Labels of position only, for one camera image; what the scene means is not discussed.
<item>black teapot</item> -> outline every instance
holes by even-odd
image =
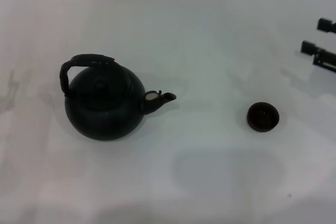
[[[69,85],[67,72],[74,66],[88,68]],[[59,77],[68,119],[81,134],[95,140],[127,135],[144,115],[176,99],[172,93],[146,93],[132,71],[103,55],[74,56],[62,65]]]

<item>small dark cup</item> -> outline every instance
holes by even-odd
[[[247,123],[258,132],[268,132],[279,123],[279,112],[266,102],[253,104],[247,112]]]

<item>teapot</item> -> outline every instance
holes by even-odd
[[[87,67],[69,84],[71,67]],[[176,99],[172,93],[145,92],[129,69],[104,55],[83,54],[61,66],[60,85],[71,124],[86,137],[108,141],[126,136],[144,115]]]

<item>teapot handle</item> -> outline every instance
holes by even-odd
[[[95,54],[83,54],[73,56],[69,61],[65,62],[60,70],[59,79],[61,83],[61,88],[65,96],[69,95],[69,78],[68,70],[71,67],[103,67],[111,66],[117,67],[120,72],[124,75],[128,92],[132,93],[133,86],[128,74],[122,69],[122,67],[117,64],[113,58],[107,57],[104,55],[95,55]]]

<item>teapot spout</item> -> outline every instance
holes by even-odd
[[[172,93],[164,93],[162,91],[149,91],[147,92],[142,100],[140,101],[140,113],[143,115],[148,115],[156,110],[158,110],[162,105],[174,101],[176,95]]]

